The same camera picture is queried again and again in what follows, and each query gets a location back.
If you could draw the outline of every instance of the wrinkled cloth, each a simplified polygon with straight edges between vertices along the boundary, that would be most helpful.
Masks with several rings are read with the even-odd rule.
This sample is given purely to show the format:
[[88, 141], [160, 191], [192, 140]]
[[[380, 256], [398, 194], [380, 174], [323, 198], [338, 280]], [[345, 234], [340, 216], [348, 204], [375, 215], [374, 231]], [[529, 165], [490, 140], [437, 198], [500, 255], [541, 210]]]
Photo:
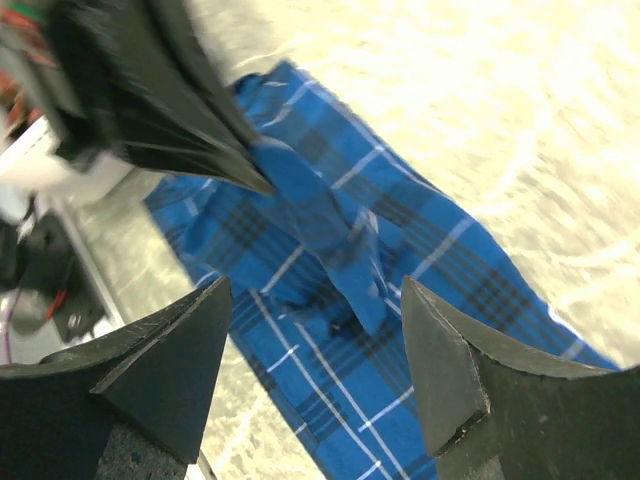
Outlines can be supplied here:
[[435, 479], [400, 318], [410, 275], [528, 345], [616, 368], [491, 235], [294, 64], [235, 85], [273, 197], [169, 176], [148, 208], [192, 280], [233, 284], [231, 337], [329, 479]]

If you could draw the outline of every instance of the white plastic part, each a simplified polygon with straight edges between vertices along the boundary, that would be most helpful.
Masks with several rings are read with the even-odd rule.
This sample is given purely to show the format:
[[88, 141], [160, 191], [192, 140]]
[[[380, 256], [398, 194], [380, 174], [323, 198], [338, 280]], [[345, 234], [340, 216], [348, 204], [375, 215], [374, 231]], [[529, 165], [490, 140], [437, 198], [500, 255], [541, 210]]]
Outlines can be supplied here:
[[40, 118], [0, 155], [0, 184], [83, 205], [103, 198], [132, 170], [105, 152], [81, 174], [55, 156], [57, 146], [46, 119]]

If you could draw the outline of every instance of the blue plaid shirt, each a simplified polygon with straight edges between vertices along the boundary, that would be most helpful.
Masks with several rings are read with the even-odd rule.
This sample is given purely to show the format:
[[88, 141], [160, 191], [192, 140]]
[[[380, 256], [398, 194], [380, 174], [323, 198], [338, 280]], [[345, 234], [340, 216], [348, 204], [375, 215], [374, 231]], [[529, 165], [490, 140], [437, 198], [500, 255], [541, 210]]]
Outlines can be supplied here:
[[153, 218], [196, 284], [233, 282], [231, 337], [327, 478], [436, 479], [400, 321], [410, 275], [526, 344], [615, 368], [524, 281], [491, 235], [307, 73], [236, 84], [263, 136], [264, 197], [166, 177]]

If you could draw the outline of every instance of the red wire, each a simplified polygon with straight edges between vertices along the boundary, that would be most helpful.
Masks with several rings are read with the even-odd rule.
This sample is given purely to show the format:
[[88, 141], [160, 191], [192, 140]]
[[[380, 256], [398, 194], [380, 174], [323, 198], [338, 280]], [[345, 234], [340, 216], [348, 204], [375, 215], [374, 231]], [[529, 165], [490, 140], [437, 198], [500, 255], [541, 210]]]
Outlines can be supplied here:
[[56, 293], [56, 296], [53, 299], [53, 303], [49, 307], [49, 310], [47, 310], [47, 316], [45, 317], [47, 320], [51, 320], [51, 318], [53, 318], [53, 315], [58, 311], [58, 309], [60, 308], [60, 305], [62, 305], [62, 302], [64, 302], [64, 299], [66, 298], [66, 296], [67, 296], [66, 290], [58, 290], [58, 293]]

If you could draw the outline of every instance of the gray floor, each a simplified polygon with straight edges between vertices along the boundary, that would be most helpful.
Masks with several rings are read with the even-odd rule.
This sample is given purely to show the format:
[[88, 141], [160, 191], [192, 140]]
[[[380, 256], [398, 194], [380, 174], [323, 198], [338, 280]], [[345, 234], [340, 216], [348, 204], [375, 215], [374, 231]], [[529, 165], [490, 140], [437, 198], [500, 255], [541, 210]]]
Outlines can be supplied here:
[[[640, 363], [636, 2], [196, 0], [194, 17], [230, 79], [309, 69], [593, 345]], [[130, 318], [191, 288], [140, 204], [156, 180], [78, 213]], [[224, 480], [322, 478], [230, 342], [203, 448]]]

